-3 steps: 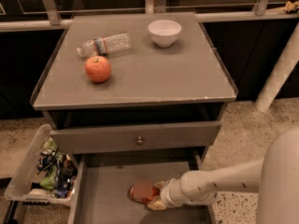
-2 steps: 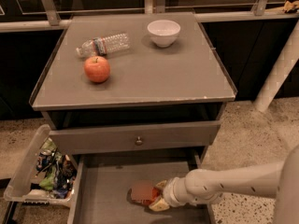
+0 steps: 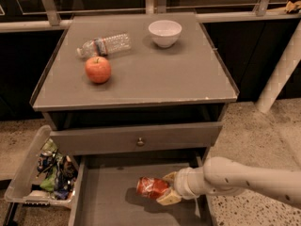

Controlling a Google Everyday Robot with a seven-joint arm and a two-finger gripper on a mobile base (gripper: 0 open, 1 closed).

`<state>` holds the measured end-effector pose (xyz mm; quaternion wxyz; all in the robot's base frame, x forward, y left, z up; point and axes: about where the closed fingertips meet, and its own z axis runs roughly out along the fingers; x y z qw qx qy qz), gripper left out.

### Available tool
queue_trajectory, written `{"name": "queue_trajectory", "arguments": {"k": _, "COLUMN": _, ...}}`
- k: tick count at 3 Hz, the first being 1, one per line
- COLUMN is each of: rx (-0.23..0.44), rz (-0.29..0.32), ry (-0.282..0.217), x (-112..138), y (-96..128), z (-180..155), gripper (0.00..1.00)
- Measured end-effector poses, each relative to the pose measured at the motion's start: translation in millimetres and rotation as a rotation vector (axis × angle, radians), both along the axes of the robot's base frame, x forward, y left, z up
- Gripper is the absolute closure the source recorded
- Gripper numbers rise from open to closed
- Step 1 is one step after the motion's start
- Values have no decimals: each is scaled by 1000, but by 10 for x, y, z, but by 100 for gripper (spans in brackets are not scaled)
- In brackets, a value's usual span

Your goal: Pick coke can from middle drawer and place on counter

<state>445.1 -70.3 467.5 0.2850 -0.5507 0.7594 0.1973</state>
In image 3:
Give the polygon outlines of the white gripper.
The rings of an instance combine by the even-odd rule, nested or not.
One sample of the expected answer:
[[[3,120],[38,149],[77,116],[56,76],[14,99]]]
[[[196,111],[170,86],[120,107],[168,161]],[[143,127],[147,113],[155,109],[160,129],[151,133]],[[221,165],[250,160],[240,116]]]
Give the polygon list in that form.
[[[180,169],[178,172],[173,171],[165,175],[163,180],[169,184],[174,183],[175,188],[169,188],[156,200],[163,206],[179,203],[182,198],[191,200],[206,194],[206,183],[202,167]]]

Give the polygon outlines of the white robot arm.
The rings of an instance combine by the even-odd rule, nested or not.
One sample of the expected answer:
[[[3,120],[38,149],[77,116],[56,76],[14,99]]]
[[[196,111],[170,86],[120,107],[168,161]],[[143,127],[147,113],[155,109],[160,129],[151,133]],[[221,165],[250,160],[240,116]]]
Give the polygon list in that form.
[[[184,168],[164,177],[172,186],[156,201],[162,205],[202,195],[237,195],[248,189],[299,208],[301,171],[249,167],[225,157],[207,159],[201,167]]]

